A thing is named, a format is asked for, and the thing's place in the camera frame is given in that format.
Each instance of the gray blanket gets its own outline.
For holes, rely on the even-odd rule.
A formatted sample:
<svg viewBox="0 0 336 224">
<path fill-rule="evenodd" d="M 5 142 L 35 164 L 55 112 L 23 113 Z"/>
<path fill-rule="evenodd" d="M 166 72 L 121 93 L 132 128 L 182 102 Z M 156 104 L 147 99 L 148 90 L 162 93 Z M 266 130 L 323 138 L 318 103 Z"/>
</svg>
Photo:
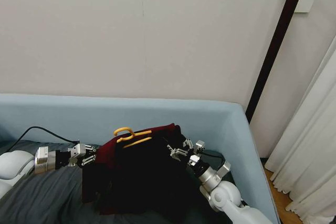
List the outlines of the gray blanket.
<svg viewBox="0 0 336 224">
<path fill-rule="evenodd" d="M 0 142 L 0 154 L 13 142 Z M 38 143 L 22 140 L 13 150 L 35 154 L 40 146 L 49 150 L 65 151 L 71 144 Z M 94 203 L 81 202 L 81 169 L 66 168 L 44 174 L 30 174 L 16 185 L 5 199 L 0 201 L 0 223 L 170 223 L 154 211 L 140 215 L 102 216 L 95 210 Z M 183 223 L 232 223 L 224 213 L 214 212 L 201 193 L 197 192 L 190 202 Z"/>
</svg>

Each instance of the silver metal cylinder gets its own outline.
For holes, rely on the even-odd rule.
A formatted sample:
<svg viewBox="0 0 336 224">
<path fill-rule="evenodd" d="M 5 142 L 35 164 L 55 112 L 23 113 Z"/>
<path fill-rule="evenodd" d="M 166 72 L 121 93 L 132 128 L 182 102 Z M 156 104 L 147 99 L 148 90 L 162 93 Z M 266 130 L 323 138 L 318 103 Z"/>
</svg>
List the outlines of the silver metal cylinder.
<svg viewBox="0 0 336 224">
<path fill-rule="evenodd" d="M 48 152 L 46 160 L 39 160 L 35 156 L 35 174 L 45 173 L 48 170 L 55 170 L 56 152 Z"/>
<path fill-rule="evenodd" d="M 198 179 L 202 182 L 202 186 L 211 192 L 222 180 L 211 167 L 209 167 Z"/>
</svg>

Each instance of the white curtain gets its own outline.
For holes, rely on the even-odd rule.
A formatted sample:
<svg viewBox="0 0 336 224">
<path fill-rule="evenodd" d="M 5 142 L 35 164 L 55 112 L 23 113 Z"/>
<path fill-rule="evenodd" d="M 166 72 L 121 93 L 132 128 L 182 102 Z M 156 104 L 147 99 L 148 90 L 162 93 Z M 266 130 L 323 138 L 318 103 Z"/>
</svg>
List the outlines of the white curtain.
<svg viewBox="0 0 336 224">
<path fill-rule="evenodd" d="M 305 224 L 336 215 L 336 37 L 265 166 Z"/>
</svg>

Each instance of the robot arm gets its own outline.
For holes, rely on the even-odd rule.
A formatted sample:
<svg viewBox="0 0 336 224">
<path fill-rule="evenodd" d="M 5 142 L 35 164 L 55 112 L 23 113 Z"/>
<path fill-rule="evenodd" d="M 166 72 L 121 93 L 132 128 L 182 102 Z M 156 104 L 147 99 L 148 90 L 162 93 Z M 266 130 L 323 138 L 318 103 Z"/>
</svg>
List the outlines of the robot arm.
<svg viewBox="0 0 336 224">
<path fill-rule="evenodd" d="M 224 212 L 233 224 L 272 224 L 258 209 L 242 204 L 240 192 L 234 184 L 222 181 L 222 178 L 230 172 L 231 164 L 228 161 L 215 171 L 201 160 L 204 142 L 198 141 L 195 147 L 190 140 L 186 140 L 185 143 L 190 150 L 193 150 L 188 165 L 202 183 L 199 190 L 212 209 Z M 172 158 L 177 159 L 179 155 L 184 156 L 184 153 L 171 148 Z"/>
<path fill-rule="evenodd" d="M 96 160 L 96 151 L 97 149 L 87 144 L 76 144 L 73 148 L 68 148 L 67 152 L 49 152 L 47 146 L 40 147 L 35 154 L 35 174 L 76 164 L 82 168 Z"/>
</svg>

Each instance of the clothing pile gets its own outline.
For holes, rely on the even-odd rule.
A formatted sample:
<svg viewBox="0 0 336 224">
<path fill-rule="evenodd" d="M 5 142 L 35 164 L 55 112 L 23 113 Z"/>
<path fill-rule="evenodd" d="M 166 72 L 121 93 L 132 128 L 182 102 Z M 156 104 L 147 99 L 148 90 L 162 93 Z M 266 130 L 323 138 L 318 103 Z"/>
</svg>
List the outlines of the clothing pile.
<svg viewBox="0 0 336 224">
<path fill-rule="evenodd" d="M 120 135 L 98 149 L 96 162 L 83 168 L 82 201 L 96 201 L 104 215 L 150 209 L 182 218 L 190 196 L 199 192 L 186 172 L 187 158 L 173 159 L 167 145 L 182 149 L 186 138 L 175 124 L 139 132 L 144 131 L 151 133 L 117 143 L 131 134 Z M 123 148 L 146 137 L 151 139 Z"/>
</svg>

